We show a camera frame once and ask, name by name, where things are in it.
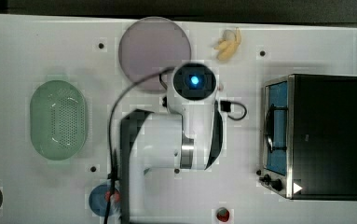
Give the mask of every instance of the white tabletop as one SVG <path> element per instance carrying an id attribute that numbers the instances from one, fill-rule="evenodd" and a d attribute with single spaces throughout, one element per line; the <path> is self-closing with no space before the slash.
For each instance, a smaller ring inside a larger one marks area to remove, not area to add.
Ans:
<path id="1" fill-rule="evenodd" d="M 119 67 L 117 48 L 133 22 L 0 15 L 0 223 L 102 222 L 89 209 L 88 198 L 107 175 L 108 113 L 130 84 Z M 150 215 L 218 223 L 213 212 L 224 206 L 232 214 L 229 223 L 357 223 L 357 202 L 287 201 L 261 187 L 255 176 L 262 84 L 293 73 L 357 76 L 357 29 L 177 23 L 188 35 L 192 58 L 219 75 L 221 95 L 244 103 L 249 113 L 240 122 L 225 118 L 224 150 L 211 170 L 146 175 Z M 242 43 L 230 62 L 219 63 L 213 47 L 225 29 L 235 27 L 241 29 Z M 106 48 L 98 49 L 100 42 Z M 259 56 L 261 50 L 265 57 Z M 53 75 L 65 75 L 89 105 L 88 141 L 65 162 L 44 159 L 30 140 L 31 97 Z M 160 96 L 132 91 L 116 113 L 117 122 L 135 108 L 164 112 Z M 89 171 L 93 165 L 98 172 Z"/>

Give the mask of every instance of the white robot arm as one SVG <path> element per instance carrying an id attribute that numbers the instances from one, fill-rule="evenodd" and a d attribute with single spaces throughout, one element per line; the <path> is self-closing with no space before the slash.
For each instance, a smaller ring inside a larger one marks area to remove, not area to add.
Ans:
<path id="1" fill-rule="evenodd" d="M 173 71 L 168 84 L 170 114 L 135 110 L 121 121 L 122 223 L 141 223 L 146 216 L 144 170 L 205 170 L 219 156 L 223 128 L 217 86 L 208 67 L 186 63 Z"/>

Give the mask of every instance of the purple plate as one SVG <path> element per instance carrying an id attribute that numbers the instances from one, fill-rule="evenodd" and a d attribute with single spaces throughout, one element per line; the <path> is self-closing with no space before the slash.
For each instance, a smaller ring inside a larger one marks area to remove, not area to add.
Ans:
<path id="1" fill-rule="evenodd" d="M 191 48 L 185 32 L 173 21 L 161 17 L 135 22 L 120 40 L 120 66 L 133 82 L 190 59 Z M 140 87 L 147 91 L 165 91 L 158 77 Z"/>

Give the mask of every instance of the oven door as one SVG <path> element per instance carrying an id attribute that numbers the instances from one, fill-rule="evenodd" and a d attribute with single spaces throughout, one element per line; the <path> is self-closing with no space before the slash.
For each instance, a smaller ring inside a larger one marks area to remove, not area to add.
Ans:
<path id="1" fill-rule="evenodd" d="M 263 129 L 263 172 L 270 181 L 262 185 L 285 198 L 292 197 L 292 156 L 289 137 L 292 116 L 293 77 L 272 80 L 264 88 L 264 129 Z M 281 181 L 282 188 L 272 186 L 273 181 Z"/>

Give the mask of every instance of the green plastic basket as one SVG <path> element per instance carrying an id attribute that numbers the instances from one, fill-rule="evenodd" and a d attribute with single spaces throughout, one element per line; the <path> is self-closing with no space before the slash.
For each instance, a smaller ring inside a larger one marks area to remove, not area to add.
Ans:
<path id="1" fill-rule="evenodd" d="M 30 103 L 31 141 L 45 158 L 62 161 L 85 144 L 88 134 L 86 101 L 65 81 L 40 86 Z"/>

